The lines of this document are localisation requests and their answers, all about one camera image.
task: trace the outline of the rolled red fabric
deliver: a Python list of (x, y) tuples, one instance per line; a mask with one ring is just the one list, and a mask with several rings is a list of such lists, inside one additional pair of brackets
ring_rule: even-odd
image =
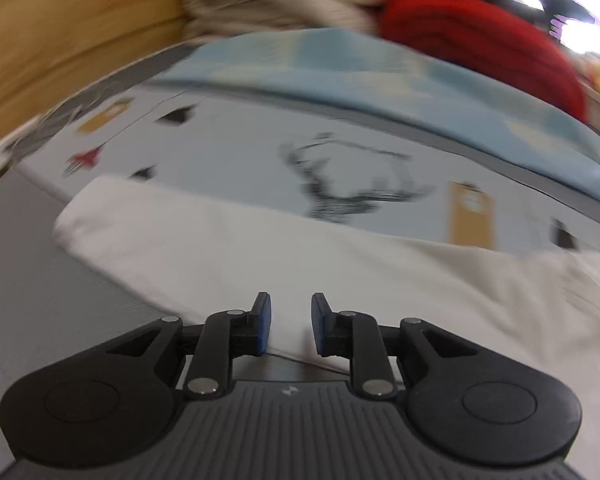
[(386, 40), (493, 77), (586, 122), (574, 67), (549, 35), (482, 0), (388, 0)]

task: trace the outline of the silver screw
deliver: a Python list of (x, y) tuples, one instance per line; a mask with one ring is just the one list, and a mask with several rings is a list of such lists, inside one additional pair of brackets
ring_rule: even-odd
[(362, 383), (362, 389), (374, 397), (383, 397), (389, 395), (394, 390), (394, 386), (384, 379), (369, 379)]
[(214, 394), (218, 391), (219, 386), (218, 381), (209, 377), (197, 377), (187, 383), (189, 391), (200, 395)]

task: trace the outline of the blue patterned cloth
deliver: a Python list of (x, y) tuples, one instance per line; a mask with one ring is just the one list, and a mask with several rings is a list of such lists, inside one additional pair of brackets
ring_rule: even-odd
[(156, 76), (382, 115), (491, 153), (600, 200), (600, 137), (565, 112), (389, 41), (320, 28), (216, 41)]

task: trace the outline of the black triangle print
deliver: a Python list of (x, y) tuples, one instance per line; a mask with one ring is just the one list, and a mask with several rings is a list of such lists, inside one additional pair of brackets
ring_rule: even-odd
[(155, 166), (149, 166), (148, 168), (142, 168), (142, 170), (136, 171), (129, 178), (138, 178), (140, 180), (149, 180), (155, 176)]
[(563, 249), (578, 250), (576, 245), (576, 238), (567, 231), (566, 226), (559, 220), (554, 218), (554, 225), (552, 227), (552, 240), (551, 242), (558, 247)]
[(172, 112), (163, 115), (156, 122), (172, 124), (173, 126), (180, 126), (181, 124), (186, 123), (190, 118), (193, 117), (193, 108), (195, 108), (194, 105), (185, 106), (183, 108), (176, 108)]

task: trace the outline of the wooden panel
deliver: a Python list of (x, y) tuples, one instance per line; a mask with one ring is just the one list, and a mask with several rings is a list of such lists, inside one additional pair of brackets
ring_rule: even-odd
[(182, 37), (179, 0), (0, 0), (0, 138)]

